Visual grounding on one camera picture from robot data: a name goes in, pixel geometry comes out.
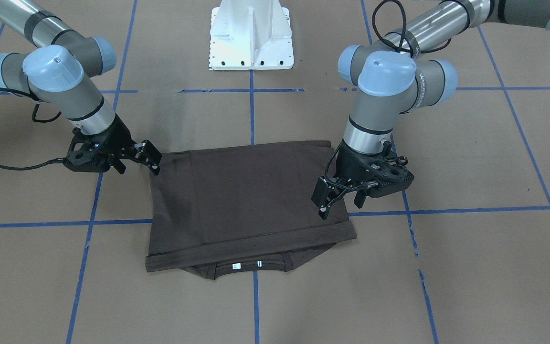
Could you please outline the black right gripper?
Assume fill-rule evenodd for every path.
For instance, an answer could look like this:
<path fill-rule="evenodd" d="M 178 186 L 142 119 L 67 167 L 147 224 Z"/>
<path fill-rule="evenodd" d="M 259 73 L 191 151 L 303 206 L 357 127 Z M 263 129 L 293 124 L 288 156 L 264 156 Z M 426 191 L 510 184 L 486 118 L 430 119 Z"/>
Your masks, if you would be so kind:
<path fill-rule="evenodd" d="M 129 129 L 118 115 L 114 116 L 111 126 L 103 132 L 106 135 L 105 151 L 109 154 L 108 161 L 118 174 L 124 174 L 126 170 L 120 159 L 136 159 L 138 163 L 148 167 L 153 175 L 159 175 L 161 152 L 150 140 L 135 143 Z"/>

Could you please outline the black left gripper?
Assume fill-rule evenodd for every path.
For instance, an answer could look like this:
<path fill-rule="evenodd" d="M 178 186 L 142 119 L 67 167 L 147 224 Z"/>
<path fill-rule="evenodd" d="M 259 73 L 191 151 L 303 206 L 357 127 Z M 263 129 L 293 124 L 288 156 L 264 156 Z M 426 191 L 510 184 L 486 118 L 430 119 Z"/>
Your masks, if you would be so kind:
<path fill-rule="evenodd" d="M 385 181 L 384 172 L 387 154 L 362 154 L 352 150 L 345 142 L 338 146 L 335 174 L 332 179 L 320 176 L 315 184 L 311 201 L 318 208 L 321 219 L 327 220 L 333 204 L 343 198 L 351 190 L 358 190 L 354 196 L 354 204 L 358 209 L 364 207 L 366 190 L 369 193 L 386 193 L 390 191 L 390 183 Z"/>

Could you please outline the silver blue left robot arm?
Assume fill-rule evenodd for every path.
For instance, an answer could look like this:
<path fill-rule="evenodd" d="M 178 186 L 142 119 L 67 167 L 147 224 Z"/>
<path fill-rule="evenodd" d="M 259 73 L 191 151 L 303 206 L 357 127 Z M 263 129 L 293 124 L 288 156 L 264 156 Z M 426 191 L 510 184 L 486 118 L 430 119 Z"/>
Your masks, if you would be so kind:
<path fill-rule="evenodd" d="M 319 217 L 327 219 L 335 202 L 355 193 L 380 198 L 410 187 L 414 175 L 407 159 L 392 150 L 391 132 L 399 115 L 440 104 L 458 85 L 454 66 L 444 60 L 418 61 L 445 48 L 452 37 L 485 22 L 550 29 L 550 0 L 442 0 L 412 21 L 377 33 L 378 41 L 345 48 L 338 60 L 341 78 L 358 88 L 343 139 L 312 194 Z"/>

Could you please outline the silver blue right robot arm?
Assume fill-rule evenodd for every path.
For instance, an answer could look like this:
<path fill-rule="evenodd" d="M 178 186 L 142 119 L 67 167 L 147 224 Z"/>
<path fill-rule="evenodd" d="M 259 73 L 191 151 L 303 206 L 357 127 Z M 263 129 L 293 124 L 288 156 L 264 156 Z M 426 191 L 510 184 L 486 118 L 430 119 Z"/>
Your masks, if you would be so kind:
<path fill-rule="evenodd" d="M 29 54 L 0 54 L 0 92 L 58 107 L 74 127 L 65 157 L 48 161 L 74 172 L 125 172 L 123 160 L 158 175 L 162 154 L 129 129 L 94 85 L 112 70 L 116 52 L 103 37 L 85 37 L 32 0 L 0 0 L 0 21 L 35 46 Z"/>

